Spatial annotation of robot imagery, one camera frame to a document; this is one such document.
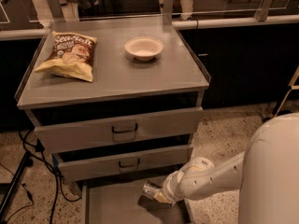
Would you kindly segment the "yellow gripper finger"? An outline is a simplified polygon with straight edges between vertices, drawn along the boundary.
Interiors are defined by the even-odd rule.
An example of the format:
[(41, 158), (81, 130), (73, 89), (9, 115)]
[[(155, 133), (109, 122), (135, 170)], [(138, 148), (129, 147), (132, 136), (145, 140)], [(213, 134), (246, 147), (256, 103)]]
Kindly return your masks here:
[(154, 199), (159, 203), (167, 203), (169, 205), (174, 205), (175, 203), (168, 200), (161, 192), (158, 192), (154, 195)]

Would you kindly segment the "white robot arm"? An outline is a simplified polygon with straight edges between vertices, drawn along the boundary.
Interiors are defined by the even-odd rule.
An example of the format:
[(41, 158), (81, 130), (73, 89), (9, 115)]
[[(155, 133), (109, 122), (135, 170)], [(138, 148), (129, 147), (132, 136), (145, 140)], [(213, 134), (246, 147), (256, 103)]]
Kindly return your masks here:
[(299, 114), (264, 123), (246, 150), (215, 166), (195, 158), (167, 177), (161, 203), (239, 191), (239, 224), (299, 224)]

